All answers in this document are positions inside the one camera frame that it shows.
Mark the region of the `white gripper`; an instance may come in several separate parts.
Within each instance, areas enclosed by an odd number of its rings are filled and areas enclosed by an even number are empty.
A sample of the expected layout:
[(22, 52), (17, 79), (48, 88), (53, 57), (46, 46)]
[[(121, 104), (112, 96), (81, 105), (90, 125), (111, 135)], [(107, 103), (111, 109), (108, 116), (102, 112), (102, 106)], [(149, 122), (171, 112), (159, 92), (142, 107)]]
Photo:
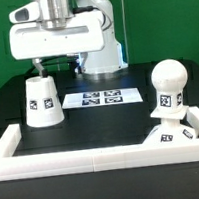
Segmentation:
[(40, 57), (80, 53), (79, 68), (82, 72), (88, 58), (88, 51), (101, 50), (104, 45), (102, 13), (80, 13), (67, 21), (62, 29), (44, 29), (39, 22), (13, 25), (10, 30), (11, 54), (15, 59), (33, 59), (39, 76), (46, 78), (48, 70)]

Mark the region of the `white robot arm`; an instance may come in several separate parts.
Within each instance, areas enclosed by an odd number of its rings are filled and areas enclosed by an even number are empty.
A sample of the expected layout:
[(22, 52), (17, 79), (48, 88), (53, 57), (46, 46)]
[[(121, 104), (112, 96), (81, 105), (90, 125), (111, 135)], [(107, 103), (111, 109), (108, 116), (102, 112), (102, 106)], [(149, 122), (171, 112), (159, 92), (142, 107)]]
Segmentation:
[(112, 77), (128, 68), (109, 0), (31, 0), (9, 15), (12, 56), (32, 60), (42, 77), (42, 59), (56, 56), (76, 56), (74, 72), (86, 78)]

